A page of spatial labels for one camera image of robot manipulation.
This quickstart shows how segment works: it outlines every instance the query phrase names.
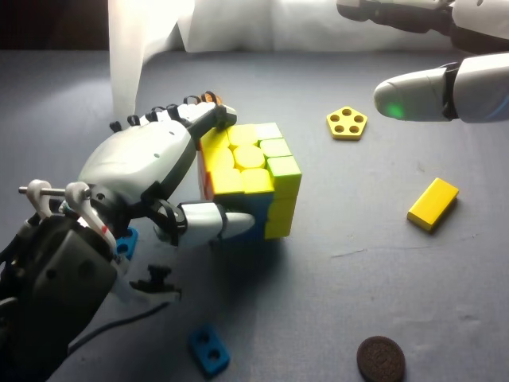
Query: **metal rod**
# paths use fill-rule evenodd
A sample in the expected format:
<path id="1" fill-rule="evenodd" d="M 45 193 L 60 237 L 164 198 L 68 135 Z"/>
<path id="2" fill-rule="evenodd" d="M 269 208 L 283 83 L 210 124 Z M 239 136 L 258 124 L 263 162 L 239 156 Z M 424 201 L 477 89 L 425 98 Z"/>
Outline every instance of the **metal rod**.
<path id="1" fill-rule="evenodd" d="M 26 193 L 28 187 L 20 187 L 17 189 L 19 193 Z M 41 195 L 49 195 L 50 197 L 64 197 L 65 189 L 41 189 Z"/>

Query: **dark brown round cookie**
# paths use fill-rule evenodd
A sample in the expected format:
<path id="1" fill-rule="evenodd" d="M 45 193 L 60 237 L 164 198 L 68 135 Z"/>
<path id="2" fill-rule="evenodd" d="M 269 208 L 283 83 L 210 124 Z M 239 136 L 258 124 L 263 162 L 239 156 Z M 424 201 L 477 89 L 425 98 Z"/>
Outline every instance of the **dark brown round cookie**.
<path id="1" fill-rule="evenodd" d="M 357 366 L 368 382 L 401 382 L 405 355 L 390 338 L 369 337 L 357 350 Z"/>

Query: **rubik's cube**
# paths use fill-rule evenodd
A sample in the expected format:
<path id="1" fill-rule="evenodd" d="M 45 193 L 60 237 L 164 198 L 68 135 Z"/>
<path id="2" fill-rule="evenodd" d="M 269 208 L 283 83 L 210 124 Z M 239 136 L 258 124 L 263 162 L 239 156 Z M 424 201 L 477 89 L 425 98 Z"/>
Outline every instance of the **rubik's cube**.
<path id="1" fill-rule="evenodd" d="M 302 174 L 278 125 L 214 128 L 200 140 L 198 158 L 202 198 L 255 218 L 238 239 L 289 235 Z"/>

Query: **white backdrop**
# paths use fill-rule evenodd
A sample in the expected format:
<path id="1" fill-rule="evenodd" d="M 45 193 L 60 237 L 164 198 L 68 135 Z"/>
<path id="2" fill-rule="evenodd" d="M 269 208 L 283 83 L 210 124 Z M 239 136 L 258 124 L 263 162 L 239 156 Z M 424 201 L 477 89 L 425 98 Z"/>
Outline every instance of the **white backdrop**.
<path id="1" fill-rule="evenodd" d="M 436 32 L 405 33 L 342 18 L 336 0 L 109 0 L 115 115 L 134 113 L 143 63 L 173 46 L 187 52 L 449 50 Z"/>

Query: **yellow cube face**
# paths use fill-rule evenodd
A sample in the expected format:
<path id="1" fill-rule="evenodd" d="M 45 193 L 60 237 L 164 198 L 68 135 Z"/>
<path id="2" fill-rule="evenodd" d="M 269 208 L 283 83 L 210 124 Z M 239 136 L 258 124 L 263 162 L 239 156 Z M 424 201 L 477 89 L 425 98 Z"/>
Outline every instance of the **yellow cube face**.
<path id="1" fill-rule="evenodd" d="M 204 198 L 254 216 L 242 241 L 289 235 L 302 174 L 278 125 L 209 132 L 200 140 L 198 160 Z"/>
<path id="2" fill-rule="evenodd" d="M 366 126 L 367 116 L 346 106 L 327 115 L 327 124 L 334 139 L 358 141 Z"/>
<path id="3" fill-rule="evenodd" d="M 436 178 L 415 202 L 406 217 L 418 227 L 431 232 L 447 208 L 456 200 L 459 192 L 460 190 L 453 185 Z"/>

